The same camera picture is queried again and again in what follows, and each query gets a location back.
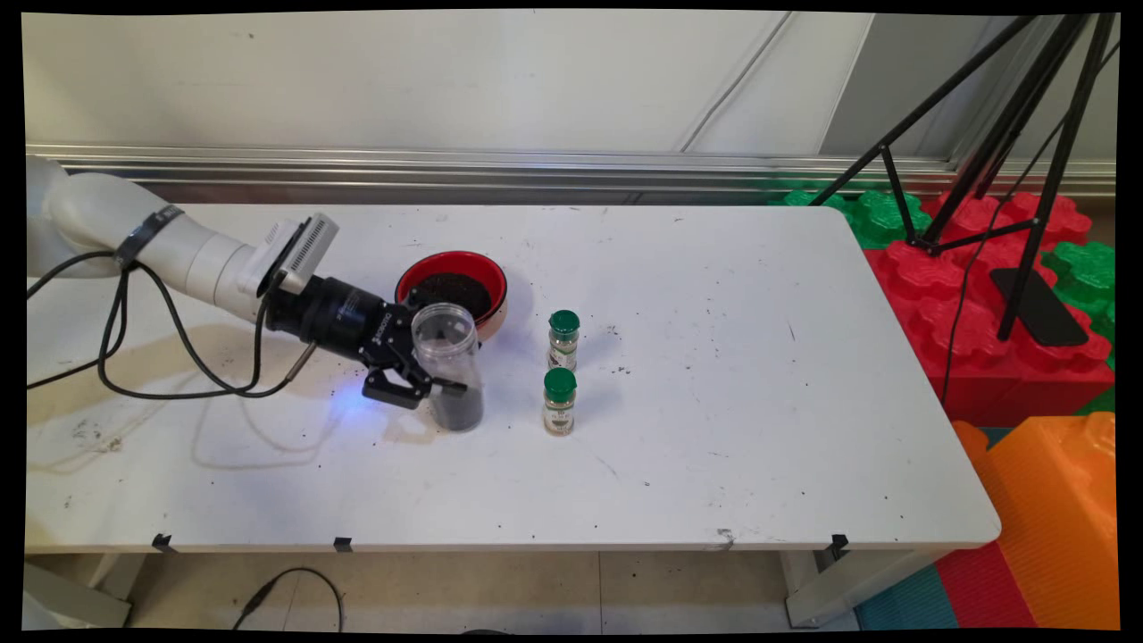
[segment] black cable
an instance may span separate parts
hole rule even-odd
[[[37,281],[35,283],[33,283],[32,287],[27,289],[27,298],[32,298],[32,295],[34,295],[35,292],[38,292],[40,290],[40,288],[42,288],[45,284],[47,284],[47,282],[50,281],[54,276],[56,276],[57,274],[59,274],[61,272],[63,272],[67,267],[71,267],[72,265],[79,263],[80,260],[86,260],[88,258],[94,258],[96,256],[111,256],[113,252],[111,252],[111,251],[87,252],[86,255],[79,255],[79,256],[75,256],[75,257],[72,257],[72,258],[65,260],[64,263],[61,263],[59,265],[57,265],[57,266],[53,267],[50,271],[48,271],[47,274],[45,274],[43,276],[40,276],[40,280]],[[119,287],[120,288],[126,288],[123,281],[120,281]],[[121,314],[119,316],[119,337],[115,338],[114,346],[112,346],[111,351],[107,352],[107,357],[109,359],[112,355],[114,355],[115,352],[119,351],[119,347],[122,346],[122,344],[123,344],[123,338],[127,336],[127,299],[123,299],[123,306],[120,310],[120,312],[121,312]],[[67,371],[64,371],[63,373],[56,373],[55,376],[51,376],[50,378],[45,378],[42,380],[32,383],[32,384],[27,385],[27,391],[32,391],[32,389],[38,388],[38,387],[42,387],[43,385],[50,385],[51,383],[56,383],[56,381],[63,380],[64,378],[70,378],[70,377],[74,376],[75,373],[79,373],[81,371],[87,371],[88,369],[90,369],[91,367],[95,367],[98,363],[99,363],[98,360],[93,360],[93,361],[87,362],[85,364],[81,364],[81,365],[79,365],[79,367],[77,367],[74,369],[70,369]]]
[[[254,371],[250,376],[250,384],[241,387],[232,387],[231,385],[222,380],[218,376],[216,376],[213,371],[210,371],[210,369],[206,365],[206,363],[203,363],[202,360],[199,357],[199,354],[194,351],[194,347],[191,345],[191,339],[186,336],[186,330],[183,328],[183,320],[178,315],[178,310],[175,307],[175,300],[170,296],[170,290],[167,289],[167,286],[166,283],[162,282],[162,279],[160,279],[159,275],[155,274],[154,271],[151,270],[149,266],[142,263],[136,263],[136,265],[138,265],[141,270],[146,272],[147,276],[150,276],[151,280],[154,281],[154,284],[159,288],[159,292],[162,295],[162,299],[167,304],[167,311],[170,312],[170,319],[175,324],[175,331],[178,333],[178,338],[179,340],[182,340],[183,348],[186,349],[186,354],[194,362],[194,365],[199,368],[199,371],[201,371],[207,378],[210,379],[210,381],[213,381],[219,387],[219,391],[202,392],[202,393],[182,393],[182,394],[139,393],[125,389],[119,385],[112,383],[111,379],[107,378],[107,371],[105,367],[106,360],[104,356],[104,352],[106,351],[107,341],[111,338],[111,328],[112,328],[111,323],[112,320],[114,319],[117,308],[120,305],[120,303],[126,304],[126,288],[123,288],[122,297],[120,297],[119,292],[117,292],[115,300],[112,303],[111,306],[111,314],[107,318],[107,325],[104,327],[103,330],[103,341],[99,345],[99,359],[97,360],[97,367],[98,367],[97,372],[99,375],[99,381],[103,383],[103,386],[107,387],[109,389],[120,395],[135,397],[139,400],[203,400],[209,397],[221,397],[224,395],[237,395],[239,397],[258,399],[258,397],[267,397],[280,392],[294,380],[293,376],[297,371],[297,365],[295,365],[295,369],[290,370],[290,375],[287,375],[286,378],[283,378],[282,381],[279,383],[277,386],[266,389],[264,392],[249,393],[250,389],[257,386],[258,379],[262,373],[262,329],[264,327],[266,308],[269,307],[270,303],[269,294],[263,295],[262,297],[262,304],[258,306],[258,315],[254,324]],[[281,282],[281,276],[275,278],[274,281],[271,283],[271,290],[275,288],[280,282]]]
[[[112,254],[113,252],[107,250],[99,250],[99,251],[81,254],[62,262],[59,265],[56,265],[47,273],[45,273],[39,280],[35,281],[35,283],[33,283],[27,289],[27,298],[32,298],[32,296],[34,296],[45,284],[51,281],[51,279],[54,279],[61,272],[71,267],[72,265],[80,263],[82,260],[88,260],[90,258],[112,256]],[[105,387],[107,387],[112,392],[115,392],[120,395],[125,395],[128,397],[136,397],[142,400],[202,400],[209,397],[219,397],[223,395],[237,395],[240,397],[261,399],[261,397],[269,397],[286,388],[286,386],[294,380],[294,377],[297,375],[297,371],[301,369],[302,364],[304,364],[304,361],[307,360],[309,355],[312,353],[310,349],[303,353],[302,357],[298,360],[297,363],[295,363],[290,372],[277,386],[263,392],[250,393],[250,389],[257,386],[262,373],[262,330],[265,324],[265,315],[270,302],[269,296],[263,296],[262,303],[258,306],[257,319],[254,325],[254,368],[250,375],[250,384],[241,387],[233,387],[230,384],[222,380],[218,376],[216,376],[206,365],[206,363],[202,362],[202,360],[198,355],[198,352],[194,351],[194,347],[186,335],[186,330],[183,327],[182,318],[178,315],[178,311],[175,307],[175,302],[171,298],[170,291],[167,289],[166,283],[162,282],[162,279],[160,279],[159,275],[155,274],[153,270],[151,270],[151,267],[142,263],[136,262],[134,266],[137,266],[142,268],[144,272],[146,272],[146,274],[159,288],[159,292],[162,295],[163,302],[167,304],[167,310],[170,313],[171,321],[175,324],[175,330],[178,332],[179,340],[183,343],[183,348],[186,351],[187,355],[194,362],[195,367],[198,367],[198,369],[207,378],[209,378],[214,384],[216,384],[221,391],[193,393],[193,394],[145,394],[125,389],[110,380],[106,373],[106,361],[112,355],[114,355],[115,352],[119,351],[119,347],[122,345],[123,338],[126,337],[127,333],[127,291],[129,282],[128,278],[129,272],[127,271],[122,272],[119,278],[119,286],[115,289],[115,296],[112,300],[111,313],[107,315],[107,324],[104,327],[103,340],[99,345],[98,357],[91,362],[71,369],[63,373],[57,373],[55,376],[51,376],[50,378],[45,378],[43,380],[32,383],[31,385],[27,385],[29,389],[33,389],[37,387],[41,387],[43,385],[63,380],[64,378],[69,378],[71,376],[74,376],[75,373],[90,369],[91,367],[96,367],[97,368],[96,371],[99,376],[99,381]],[[273,290],[273,288],[275,288],[280,282],[281,282],[281,276],[279,275],[278,278],[274,279],[274,281],[271,282],[270,290]],[[120,318],[119,336],[115,338],[114,345],[109,351],[107,344],[111,339],[111,333],[114,330],[117,314]]]
[[[270,592],[273,590],[274,584],[278,582],[278,579],[288,574],[289,572],[310,572],[315,577],[320,578],[321,580],[326,581],[326,585],[328,585],[329,589],[333,590],[334,593],[334,598],[337,600],[337,632],[341,633],[342,626],[344,626],[345,624],[345,605],[342,604],[342,593],[337,590],[337,586],[335,586],[334,581],[329,580],[326,577],[326,574],[312,568],[290,568],[279,573],[274,578],[270,579],[270,582],[263,585],[257,592],[254,593],[254,596],[250,596],[250,600],[246,602],[246,606],[242,608],[242,613],[238,617],[238,620],[234,621],[234,627],[232,627],[231,629],[238,629],[238,627],[242,625],[242,621],[246,620],[246,617],[253,614],[254,611],[257,610],[259,605],[262,605],[262,602],[266,600],[266,596],[269,596]]]
[[[1103,71],[1103,67],[1108,64],[1108,61],[1110,61],[1111,57],[1116,55],[1116,51],[1118,50],[1119,50],[1119,41],[1117,40],[1116,43],[1112,45],[1111,48],[1108,49],[1108,53],[1103,56],[1103,61],[1100,63],[1100,69],[1096,70],[1095,72],[1096,75],[1098,75],[1100,72]],[[1053,128],[1052,131],[1048,134],[1048,137],[1044,139],[1044,143],[1040,144],[1040,148],[1037,150],[1036,155],[1032,156],[1032,160],[1028,163],[1028,167],[1024,168],[1024,171],[1022,171],[1020,174],[1020,177],[1016,178],[1016,182],[1013,183],[1012,187],[1008,190],[1008,193],[1005,194],[1004,198],[1000,199],[1000,201],[997,203],[997,208],[992,210],[992,219],[989,220],[989,226],[984,228],[984,235],[981,236],[981,242],[976,244],[976,251],[973,252],[972,258],[969,258],[968,263],[965,264],[965,279],[960,283],[960,300],[957,302],[957,312],[952,316],[952,330],[949,332],[949,356],[944,363],[944,383],[941,385],[941,407],[944,407],[945,399],[949,396],[949,379],[952,377],[952,347],[953,343],[957,339],[957,323],[958,321],[960,321],[960,311],[965,307],[965,294],[968,291],[968,272],[973,268],[973,264],[976,263],[976,257],[981,256],[981,251],[984,250],[984,243],[989,240],[989,236],[992,235],[992,226],[996,225],[997,216],[999,216],[1000,214],[1000,208],[1004,207],[1004,204],[1008,202],[1009,199],[1012,199],[1012,195],[1014,193],[1016,193],[1016,188],[1020,187],[1020,184],[1024,182],[1024,178],[1028,177],[1028,174],[1032,171],[1032,168],[1036,167],[1037,161],[1040,160],[1040,155],[1044,154],[1044,151],[1048,148],[1048,145],[1052,143],[1052,139],[1055,138],[1056,134],[1060,132],[1060,129],[1063,128],[1065,120],[1068,120],[1066,112],[1060,119],[1060,122],[1056,123],[1055,128]]]

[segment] clear plastic jar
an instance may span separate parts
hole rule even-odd
[[[575,426],[575,373],[552,369],[544,376],[544,428],[566,436]]]
[[[575,352],[580,344],[580,316],[570,310],[557,310],[547,318],[547,368],[575,371]]]
[[[483,386],[477,370],[477,324],[472,314],[455,303],[434,303],[413,316],[413,348],[430,376],[453,380],[467,388],[433,387],[429,408],[441,428],[464,432],[485,415]]]

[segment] floor tile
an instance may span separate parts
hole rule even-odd
[[[285,554],[155,554],[139,571],[129,627],[230,629],[242,606],[302,556]],[[297,578],[281,579],[242,629],[282,629]]]
[[[772,552],[600,554],[604,634],[790,632]],[[855,630],[848,612],[821,630]]]
[[[305,564],[344,594],[345,632],[599,634],[594,553],[320,554]],[[297,574],[287,630],[337,628],[333,593]]]

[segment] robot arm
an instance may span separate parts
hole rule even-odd
[[[463,388],[433,379],[414,357],[413,315],[431,300],[413,295],[411,300],[389,303],[337,279],[313,275],[337,232],[325,215],[301,224],[279,222],[255,247],[203,227],[152,192],[115,176],[69,176],[56,163],[30,158],[27,185],[29,275],[42,274],[80,252],[119,250],[126,252],[127,263],[147,265],[169,287],[251,323],[269,297],[266,328],[365,364],[367,397],[415,409],[433,384]],[[110,259],[78,267],[64,275],[119,272]],[[386,371],[408,386],[391,383]]]

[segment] green bottle cap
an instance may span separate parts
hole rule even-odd
[[[575,394],[575,373],[567,369],[552,369],[544,376],[544,391],[547,400],[563,403]]]
[[[580,330],[580,315],[570,310],[557,310],[547,318],[547,325],[560,339],[572,339]]]

